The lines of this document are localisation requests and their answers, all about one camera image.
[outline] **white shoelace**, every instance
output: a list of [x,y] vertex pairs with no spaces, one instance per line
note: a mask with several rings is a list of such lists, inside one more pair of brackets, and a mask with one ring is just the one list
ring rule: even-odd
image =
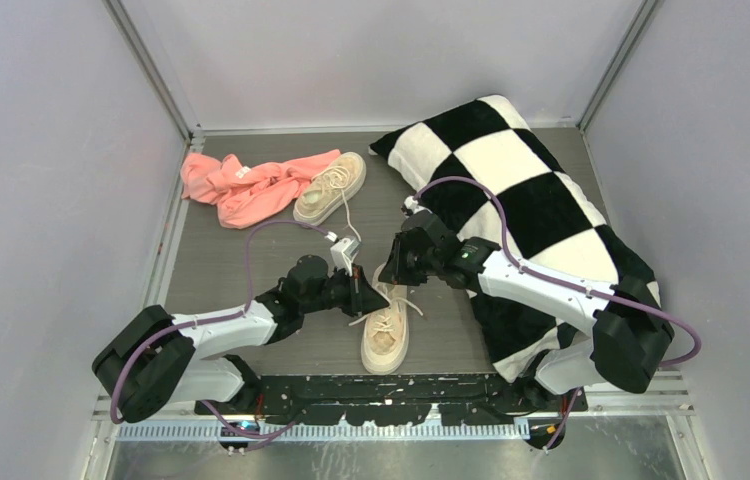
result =
[[392,332],[393,331],[393,316],[389,315],[387,312],[389,312],[393,307],[397,307],[399,309],[399,312],[401,313],[401,305],[405,304],[408,307],[416,310],[416,313],[419,314],[420,317],[424,317],[425,314],[422,313],[422,310],[417,307],[413,302],[410,300],[403,298],[403,297],[396,297],[396,298],[390,298],[387,296],[386,292],[386,284],[384,283],[378,283],[375,285],[375,291],[378,292],[379,295],[384,297],[384,300],[390,302],[390,305],[387,308],[383,308],[381,310],[376,310],[372,313],[369,313],[367,315],[364,315],[357,320],[354,320],[353,322],[349,323],[349,326],[357,325],[360,322],[365,321],[366,319],[372,317],[373,315],[377,315],[375,318],[375,325],[372,328],[376,332]]
[[351,183],[351,172],[349,172],[348,169],[343,166],[334,165],[333,167],[328,167],[323,170],[322,173],[317,175],[315,178],[324,179],[319,182],[319,186],[322,189],[322,195],[325,195],[325,192],[327,190],[326,187],[334,188],[340,191],[340,195],[343,197],[343,205],[345,205],[346,207],[346,223],[348,223],[351,231],[354,232],[355,235],[357,235],[357,239],[362,242],[363,237],[360,235],[360,232],[358,232],[357,229],[354,228],[354,225],[351,224],[351,212],[349,211],[348,200],[346,199],[345,189]]

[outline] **sneaker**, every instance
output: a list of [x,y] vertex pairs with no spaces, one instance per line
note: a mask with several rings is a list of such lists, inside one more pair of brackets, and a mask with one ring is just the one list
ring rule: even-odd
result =
[[293,218],[319,225],[341,204],[345,204],[346,217],[349,217],[348,199],[360,190],[365,178],[366,162],[360,155],[354,152],[340,155],[322,173],[313,177],[313,183],[298,197],[293,207]]
[[372,287],[390,302],[390,306],[365,315],[349,325],[366,321],[360,357],[369,373],[387,375],[396,371],[407,355],[410,339],[407,327],[407,307],[422,315],[422,310],[407,300],[407,287],[379,282],[384,265],[372,275]]

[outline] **pillow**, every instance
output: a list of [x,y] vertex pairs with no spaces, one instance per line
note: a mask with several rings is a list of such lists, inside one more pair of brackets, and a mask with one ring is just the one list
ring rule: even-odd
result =
[[[658,298],[652,269],[614,234],[505,97],[482,97],[388,133],[370,153],[387,159],[417,191],[453,175],[487,186],[504,207],[515,255],[593,280],[616,283],[631,275]],[[420,203],[461,239],[501,241],[499,215],[475,186],[446,182],[422,194]],[[545,352],[571,345],[577,332],[510,300],[482,294],[471,304],[490,360],[509,382],[533,376]]]

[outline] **metal floor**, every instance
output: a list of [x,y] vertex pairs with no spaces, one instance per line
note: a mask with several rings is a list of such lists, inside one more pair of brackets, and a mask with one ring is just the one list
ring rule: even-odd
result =
[[122,479],[683,479],[664,417],[577,417],[548,456],[522,441],[276,443],[244,456],[215,442],[119,442]]
[[[581,185],[587,197],[604,212],[581,134],[575,129],[535,132]],[[204,153],[219,159],[236,153],[243,164],[252,166],[333,148],[360,153],[367,162],[368,173],[363,188],[350,201],[350,206],[352,221],[364,239],[358,263],[372,272],[387,258],[393,233],[403,220],[399,205],[411,193],[410,187],[386,161],[368,155],[368,144],[379,135],[210,137]],[[291,208],[277,218],[291,218]],[[337,233],[349,233],[342,208],[325,226]],[[168,289],[167,310],[205,312],[242,303],[245,300],[242,248],[247,232],[220,227],[215,207],[191,203]],[[256,292],[274,286],[278,277],[286,274],[301,255],[328,254],[327,245],[319,235],[289,226],[264,230],[251,250]],[[464,293],[431,282],[416,288],[411,300],[422,308],[427,318],[412,317],[410,350],[398,373],[492,371]],[[309,315],[299,335],[272,346],[240,349],[236,353],[258,374],[364,374],[359,350],[362,326],[348,327],[348,322],[340,312]],[[212,441],[117,440],[111,444],[107,478],[685,478],[678,455],[679,438],[668,424],[669,417],[664,416],[669,412],[656,411],[650,416],[638,414],[634,408],[633,416],[603,415],[607,413],[606,408],[604,412],[596,412],[596,416],[587,413],[571,418],[563,445],[549,456],[522,441],[505,440],[276,443],[258,452],[231,457]],[[177,421],[186,425],[190,418],[195,417],[180,417]]]
[[[576,129],[535,131],[585,195],[604,212],[584,140]],[[360,153],[367,164],[363,188],[349,201],[352,223],[363,236],[357,263],[371,272],[387,260],[393,234],[404,219],[399,207],[412,193],[387,162],[367,153],[381,133],[320,133],[297,135],[235,135],[209,137],[204,154],[222,159],[235,153],[244,165],[314,155],[338,148]],[[273,218],[292,218],[292,205]],[[341,207],[323,224],[350,234]],[[243,245],[248,230],[219,226],[216,207],[190,202],[166,300],[173,313],[198,313],[239,305],[245,301]],[[295,226],[261,231],[251,245],[255,293],[277,283],[305,254],[328,256],[328,244],[318,234]],[[464,292],[432,281],[411,292],[410,300],[425,313],[410,312],[410,348],[397,373],[492,372],[481,331]],[[363,324],[347,326],[339,311],[308,315],[298,335],[259,348],[238,349],[258,374],[365,374],[360,362]]]

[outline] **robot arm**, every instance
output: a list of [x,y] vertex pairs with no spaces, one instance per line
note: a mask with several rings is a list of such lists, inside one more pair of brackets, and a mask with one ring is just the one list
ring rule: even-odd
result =
[[331,275],[321,257],[301,257],[277,286],[254,298],[244,315],[244,305],[197,315],[170,315],[159,305],[146,307],[96,357],[92,370],[113,395],[127,359],[140,344],[167,327],[192,325],[163,336],[143,352],[122,387],[119,410],[125,421],[134,423],[171,402],[231,401],[255,376],[239,358],[225,357],[226,352],[283,340],[302,327],[308,313],[340,308],[359,316],[388,306],[353,263],[359,246],[351,238],[334,244],[331,257],[336,268]]
[[[379,280],[420,285],[436,276],[456,289],[507,298],[553,315],[583,335],[568,348],[552,351],[537,366],[535,379],[554,394],[598,382],[642,393],[674,336],[663,319],[592,295],[623,296],[657,308],[644,282],[623,278],[619,284],[567,275],[521,260],[514,265],[500,246],[483,238],[465,241],[429,210],[409,198],[408,218],[393,240]],[[526,274],[530,269],[533,275]],[[539,278],[564,280],[587,287],[587,294]]]

